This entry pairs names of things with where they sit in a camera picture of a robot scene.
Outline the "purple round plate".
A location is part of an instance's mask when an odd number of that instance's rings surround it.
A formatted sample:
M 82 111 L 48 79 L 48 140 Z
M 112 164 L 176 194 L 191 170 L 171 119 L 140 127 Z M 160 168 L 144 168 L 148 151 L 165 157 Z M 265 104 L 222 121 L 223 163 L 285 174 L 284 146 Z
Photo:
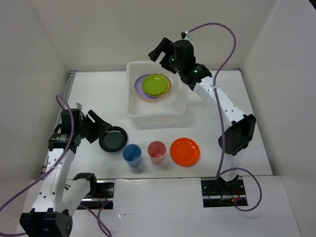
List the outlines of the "purple round plate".
M 150 76 L 150 74 L 145 74 L 145 75 L 141 75 L 134 83 L 134 89 L 136 91 L 136 93 L 141 93 L 141 94 L 145 94 L 143 88 L 142 88 L 142 82 L 144 80 L 144 78 L 146 78 L 147 76 Z

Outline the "black round plate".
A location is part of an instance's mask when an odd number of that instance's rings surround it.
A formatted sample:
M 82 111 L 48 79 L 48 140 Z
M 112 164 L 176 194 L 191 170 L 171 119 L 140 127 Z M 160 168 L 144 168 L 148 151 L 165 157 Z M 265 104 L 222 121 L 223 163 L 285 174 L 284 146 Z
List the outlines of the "black round plate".
M 108 153 L 117 153 L 127 144 L 128 136 L 126 131 L 119 126 L 111 126 L 101 132 L 99 145 L 102 150 Z

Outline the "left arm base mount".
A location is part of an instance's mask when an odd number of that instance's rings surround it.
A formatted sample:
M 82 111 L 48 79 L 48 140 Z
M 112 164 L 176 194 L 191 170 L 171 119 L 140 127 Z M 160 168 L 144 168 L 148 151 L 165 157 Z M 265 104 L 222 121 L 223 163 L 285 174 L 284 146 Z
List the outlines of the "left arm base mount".
M 77 209 L 83 209 L 82 205 L 91 210 L 99 210 L 100 208 L 106 210 L 113 209 L 114 189 L 114 180 L 97 180 L 94 194 L 85 196 Z

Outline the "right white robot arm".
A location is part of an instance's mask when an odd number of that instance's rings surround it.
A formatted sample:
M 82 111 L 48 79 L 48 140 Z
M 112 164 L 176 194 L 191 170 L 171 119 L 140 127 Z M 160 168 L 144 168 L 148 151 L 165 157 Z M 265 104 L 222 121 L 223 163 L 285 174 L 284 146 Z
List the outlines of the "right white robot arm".
M 222 195 L 234 189 L 238 180 L 237 170 L 241 164 L 244 150 L 253 138 L 256 118 L 240 110 L 216 85 L 215 78 L 206 66 L 198 64 L 194 47 L 187 39 L 172 42 L 163 38 L 148 56 L 157 61 L 169 72 L 178 74 L 181 81 L 200 96 L 207 105 L 220 115 L 223 134 L 218 139 L 222 149 L 219 168 L 216 174 L 216 188 Z

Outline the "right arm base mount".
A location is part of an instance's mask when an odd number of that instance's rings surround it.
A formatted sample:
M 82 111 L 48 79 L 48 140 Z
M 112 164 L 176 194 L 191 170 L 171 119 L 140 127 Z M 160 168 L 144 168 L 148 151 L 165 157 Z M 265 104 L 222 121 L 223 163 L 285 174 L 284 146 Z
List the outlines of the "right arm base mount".
M 202 202 L 204 208 L 248 206 L 244 183 L 241 178 L 230 188 L 221 191 L 215 178 L 201 179 Z

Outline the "pink plastic cup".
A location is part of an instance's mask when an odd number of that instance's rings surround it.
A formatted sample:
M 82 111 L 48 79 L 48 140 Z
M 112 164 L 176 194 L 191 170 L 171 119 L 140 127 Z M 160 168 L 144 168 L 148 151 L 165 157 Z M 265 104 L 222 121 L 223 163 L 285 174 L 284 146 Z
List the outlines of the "pink plastic cup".
M 164 160 L 166 154 L 166 146 L 161 141 L 153 141 L 149 144 L 147 151 L 151 162 L 155 165 L 159 165 Z

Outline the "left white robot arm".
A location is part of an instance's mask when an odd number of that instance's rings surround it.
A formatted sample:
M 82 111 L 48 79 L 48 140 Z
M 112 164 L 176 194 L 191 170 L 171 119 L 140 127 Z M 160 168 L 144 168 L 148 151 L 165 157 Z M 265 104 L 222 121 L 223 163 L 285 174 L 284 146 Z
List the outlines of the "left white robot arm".
M 81 200 L 98 193 L 93 173 L 78 173 L 70 187 L 66 180 L 82 139 L 93 143 L 111 124 L 102 120 L 94 111 L 84 115 L 80 109 L 61 113 L 57 125 L 48 140 L 48 164 L 41 189 L 29 212 L 20 217 L 20 225 L 29 237 L 68 237 L 73 228 L 72 216 Z

